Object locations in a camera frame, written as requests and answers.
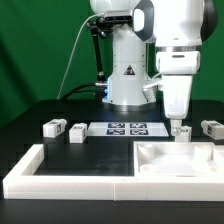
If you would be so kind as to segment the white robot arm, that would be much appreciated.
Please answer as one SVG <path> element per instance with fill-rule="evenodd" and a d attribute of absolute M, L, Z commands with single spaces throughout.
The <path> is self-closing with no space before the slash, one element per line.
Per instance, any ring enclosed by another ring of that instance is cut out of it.
<path fill-rule="evenodd" d="M 113 35 L 113 72 L 103 102 L 134 110 L 163 92 L 171 134 L 181 133 L 200 46 L 214 32 L 213 0 L 90 0 L 97 31 Z"/>

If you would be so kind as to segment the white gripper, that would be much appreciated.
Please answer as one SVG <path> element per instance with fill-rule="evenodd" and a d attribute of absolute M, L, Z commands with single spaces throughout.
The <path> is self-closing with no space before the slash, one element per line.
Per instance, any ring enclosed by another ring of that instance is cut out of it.
<path fill-rule="evenodd" d="M 165 115 L 171 119 L 172 136 L 181 134 L 181 119 L 187 116 L 193 76 L 200 68 L 200 58 L 199 51 L 156 54 L 156 68 L 162 75 Z"/>

